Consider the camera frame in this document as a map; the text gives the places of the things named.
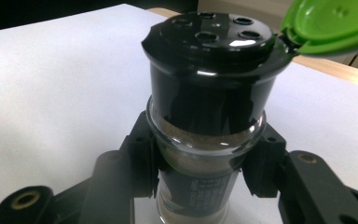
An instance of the white surface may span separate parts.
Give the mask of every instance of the white surface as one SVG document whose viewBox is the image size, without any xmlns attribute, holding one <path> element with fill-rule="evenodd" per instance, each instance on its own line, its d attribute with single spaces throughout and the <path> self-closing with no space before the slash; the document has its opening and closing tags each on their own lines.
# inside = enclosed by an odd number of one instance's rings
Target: white surface
<svg viewBox="0 0 358 224">
<path fill-rule="evenodd" d="M 119 148 L 150 94 L 140 43 L 163 20 L 121 5 L 0 31 L 0 202 L 26 186 L 67 189 Z M 266 110 L 289 150 L 320 155 L 358 189 L 358 86 L 292 63 Z M 136 211 L 137 224 L 159 222 L 154 200 Z M 282 222 L 277 200 L 239 178 L 226 223 Z"/>
</svg>

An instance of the black cap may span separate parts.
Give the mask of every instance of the black cap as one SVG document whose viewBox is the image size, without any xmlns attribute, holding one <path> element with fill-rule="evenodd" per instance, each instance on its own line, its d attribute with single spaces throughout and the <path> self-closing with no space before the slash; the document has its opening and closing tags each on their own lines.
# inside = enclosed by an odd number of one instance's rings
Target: black cap
<svg viewBox="0 0 358 224">
<path fill-rule="evenodd" d="M 264 23 L 224 13 L 170 18 L 152 27 L 143 47 L 157 112 L 206 135 L 255 124 L 276 75 L 293 57 Z"/>
</svg>

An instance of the dark background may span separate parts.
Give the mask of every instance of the dark background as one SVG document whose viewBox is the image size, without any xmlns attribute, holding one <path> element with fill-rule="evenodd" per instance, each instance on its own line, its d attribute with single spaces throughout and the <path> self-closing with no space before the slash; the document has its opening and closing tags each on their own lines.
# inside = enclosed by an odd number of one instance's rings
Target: dark background
<svg viewBox="0 0 358 224">
<path fill-rule="evenodd" d="M 198 0 L 0 0 L 0 30 L 129 4 L 140 8 L 165 7 L 177 12 L 196 11 Z"/>
</svg>

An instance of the green cap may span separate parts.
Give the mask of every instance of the green cap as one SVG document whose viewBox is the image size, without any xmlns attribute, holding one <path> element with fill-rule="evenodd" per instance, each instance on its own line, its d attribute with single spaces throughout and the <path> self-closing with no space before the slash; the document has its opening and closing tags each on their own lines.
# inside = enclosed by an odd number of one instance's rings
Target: green cap
<svg viewBox="0 0 358 224">
<path fill-rule="evenodd" d="M 281 32 L 309 56 L 358 49 L 358 0 L 296 0 Z"/>
</svg>

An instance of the transparent glass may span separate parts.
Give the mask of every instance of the transparent glass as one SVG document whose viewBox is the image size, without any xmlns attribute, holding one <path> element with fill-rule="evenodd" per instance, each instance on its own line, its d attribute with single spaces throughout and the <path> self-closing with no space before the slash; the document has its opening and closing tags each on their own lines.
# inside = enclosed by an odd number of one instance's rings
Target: transparent glass
<svg viewBox="0 0 358 224">
<path fill-rule="evenodd" d="M 248 130 L 223 136 L 189 133 L 147 107 L 147 120 L 162 155 L 158 162 L 158 211 L 163 223 L 223 223 L 241 164 L 258 141 L 265 115 Z"/>
</svg>

